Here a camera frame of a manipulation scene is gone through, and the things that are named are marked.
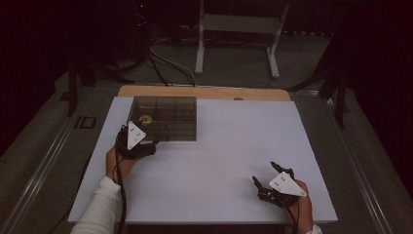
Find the wrist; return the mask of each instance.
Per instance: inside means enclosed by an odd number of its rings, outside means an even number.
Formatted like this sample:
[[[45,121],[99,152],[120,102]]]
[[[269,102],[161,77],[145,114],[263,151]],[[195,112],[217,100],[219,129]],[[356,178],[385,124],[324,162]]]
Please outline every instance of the wrist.
[[[110,178],[114,183],[118,184],[118,181],[116,179],[115,175],[112,174],[106,174],[106,177]]]
[[[314,226],[313,222],[304,223],[298,227],[297,232],[298,234],[306,234],[309,232],[311,233],[311,231],[313,230],[313,226]]]

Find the table leg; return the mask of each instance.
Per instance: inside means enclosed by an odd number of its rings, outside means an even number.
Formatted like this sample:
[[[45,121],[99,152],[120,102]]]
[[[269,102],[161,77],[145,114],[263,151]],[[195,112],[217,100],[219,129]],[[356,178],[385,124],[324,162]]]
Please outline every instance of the table leg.
[[[282,14],[279,20],[277,20],[276,27],[275,27],[273,44],[271,45],[271,47],[267,48],[267,55],[268,55],[268,61],[270,63],[271,76],[274,79],[280,78],[280,72],[279,72],[279,68],[277,67],[275,52],[276,52],[277,45],[279,44],[280,37],[282,35],[282,28],[285,22],[285,17],[288,12],[288,8],[289,8],[289,4],[285,4],[282,7]]]
[[[200,35],[198,39],[197,62],[195,64],[195,73],[200,75],[203,73],[204,67],[204,0],[200,1]]]

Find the floor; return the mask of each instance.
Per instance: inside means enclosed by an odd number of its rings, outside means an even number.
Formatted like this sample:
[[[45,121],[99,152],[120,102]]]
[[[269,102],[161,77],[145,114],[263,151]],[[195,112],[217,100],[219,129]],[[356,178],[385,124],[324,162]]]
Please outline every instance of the floor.
[[[328,39],[283,35],[276,51],[281,78],[270,77],[266,45],[208,46],[204,73],[195,75],[198,86],[286,89],[309,78]],[[158,38],[153,52],[194,71],[196,39],[179,43]],[[137,85],[162,85],[146,62],[125,75]],[[160,66],[174,85],[190,85],[174,69]],[[94,87],[80,87],[79,105],[67,117],[67,74],[56,81],[55,94],[0,159],[0,233],[68,233],[67,212],[76,196],[82,172],[100,134],[111,100],[122,84],[96,73]],[[321,224],[324,233],[413,233],[413,204],[379,139],[347,90],[345,130],[332,117],[333,100],[317,97],[322,82],[291,94],[300,112],[324,177],[338,221]],[[96,118],[94,128],[76,128],[79,118]],[[232,233],[200,226],[174,229],[140,226],[137,233]],[[274,226],[232,226],[235,233],[270,233]]]

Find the table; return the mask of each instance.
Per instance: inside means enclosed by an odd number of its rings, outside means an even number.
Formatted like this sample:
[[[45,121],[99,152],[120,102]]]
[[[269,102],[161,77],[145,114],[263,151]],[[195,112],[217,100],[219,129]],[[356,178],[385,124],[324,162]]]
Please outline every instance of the table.
[[[259,100],[264,94],[266,100]],[[316,222],[337,220],[286,91],[126,86],[113,100],[68,221],[77,221],[92,199],[104,175],[105,152],[135,95],[198,97],[198,135],[197,141],[160,142],[156,155],[134,166],[125,181],[128,224],[287,223],[278,207],[257,198],[251,179],[268,184],[278,174],[271,161],[306,180]]]
[[[197,61],[195,65],[195,73],[202,74],[204,67],[204,31],[205,30],[220,30],[220,31],[238,31],[238,32],[254,32],[268,33],[274,35],[274,41],[267,48],[268,62],[270,63],[271,76],[275,79],[280,78],[279,68],[277,67],[275,51],[280,41],[282,27],[288,12],[289,4],[283,4],[280,16],[274,18],[258,18],[244,16],[222,16],[205,14],[204,0],[200,2],[200,31],[197,51]]]

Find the wire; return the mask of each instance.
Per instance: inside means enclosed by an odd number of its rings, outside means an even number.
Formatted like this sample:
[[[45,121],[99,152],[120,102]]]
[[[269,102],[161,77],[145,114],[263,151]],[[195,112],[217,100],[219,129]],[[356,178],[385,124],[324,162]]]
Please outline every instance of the wire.
[[[119,147],[118,137],[116,136],[116,143],[115,143],[116,173],[118,175],[118,184],[121,186],[121,196],[122,196],[122,215],[121,215],[121,221],[118,226],[118,234],[122,234],[122,229],[124,229],[125,219],[127,216],[128,204],[127,204],[127,195],[125,192],[124,182],[122,180],[122,172],[121,172],[120,161],[119,161],[118,147]]]
[[[117,168],[118,168],[118,165],[116,165],[116,166],[113,168],[112,177],[114,177],[115,171],[116,171]]]
[[[184,66],[184,65],[182,65],[182,64],[180,64],[180,63],[171,61],[171,60],[166,59],[166,58],[162,58],[161,56],[159,56],[158,54],[156,54],[156,53],[153,51],[153,49],[152,49],[152,45],[153,45],[153,44],[159,43],[159,42],[163,42],[163,41],[166,41],[166,40],[168,40],[168,38],[164,38],[164,39],[161,39],[161,40],[158,40],[158,41],[155,41],[155,40],[154,40],[152,43],[150,43],[150,46],[149,46],[149,54],[147,55],[147,59],[152,63],[152,66],[149,66],[149,67],[151,67],[152,69],[155,70],[155,72],[158,74],[158,77],[161,79],[161,81],[162,81],[166,86],[169,86],[169,84],[172,85],[172,83],[171,83],[171,81],[169,81],[168,79],[166,79],[166,78],[162,75],[162,73],[161,73],[161,71],[160,71],[160,69],[159,69],[159,67],[158,67],[158,64],[159,64],[159,65],[163,65],[163,66],[167,66],[167,67],[170,67],[170,68],[173,68],[173,69],[181,72],[181,73],[184,75],[184,77],[188,80],[188,82],[189,82],[193,87],[196,87],[196,86],[197,86],[197,83],[196,83],[195,78],[194,78],[194,73],[192,72],[191,69],[189,69],[187,66]]]
[[[297,64],[297,63],[300,61],[300,59],[301,59],[301,49],[303,49],[303,45],[304,45],[304,42],[307,40],[307,37],[308,37],[308,36],[307,36],[307,34],[306,34],[306,36],[304,37],[303,41],[301,42],[300,47],[298,48],[298,59],[297,59],[295,62],[293,62],[290,66],[288,66],[288,67],[286,67],[286,68],[284,68],[284,69],[279,70],[279,72],[278,72],[275,76],[280,75],[281,72],[286,71],[286,70],[288,70],[289,68],[295,66],[295,64]]]
[[[171,61],[171,60],[168,60],[168,59],[166,59],[166,58],[162,58],[162,57],[158,56],[158,55],[152,50],[152,47],[149,47],[149,51],[150,51],[151,55],[154,55],[156,58],[167,62],[167,63],[170,64],[173,68],[177,69],[177,70],[180,71],[182,74],[184,74],[185,77],[188,79],[188,81],[191,83],[192,86],[194,86],[194,87],[197,86],[197,84],[196,84],[196,82],[195,82],[195,78],[194,78],[194,73],[192,73],[191,69],[189,69],[188,67],[186,67],[186,66],[184,66],[184,65],[182,65],[182,64],[179,64],[179,63],[177,63],[177,62],[174,62],[174,61]],[[181,67],[185,68],[186,70],[188,70],[188,71],[189,71],[189,74],[186,73],[185,71],[183,71],[182,69],[180,69],[178,66],[181,66]]]
[[[155,72],[158,74],[158,77],[161,79],[161,81],[165,84],[165,86],[169,86],[170,81],[164,78],[164,76],[161,74],[161,71],[159,70],[156,62],[152,59],[151,55],[147,56],[148,60],[152,62],[152,67]]]
[[[298,207],[298,215],[297,215],[297,219],[294,217],[294,214],[292,213],[292,211],[289,209],[289,207],[280,199],[276,196],[277,200],[282,204],[282,206],[286,209],[286,211],[288,212],[289,216],[291,217],[292,220],[292,234],[296,234],[297,233],[297,228],[298,228],[298,217],[300,216],[300,207]]]

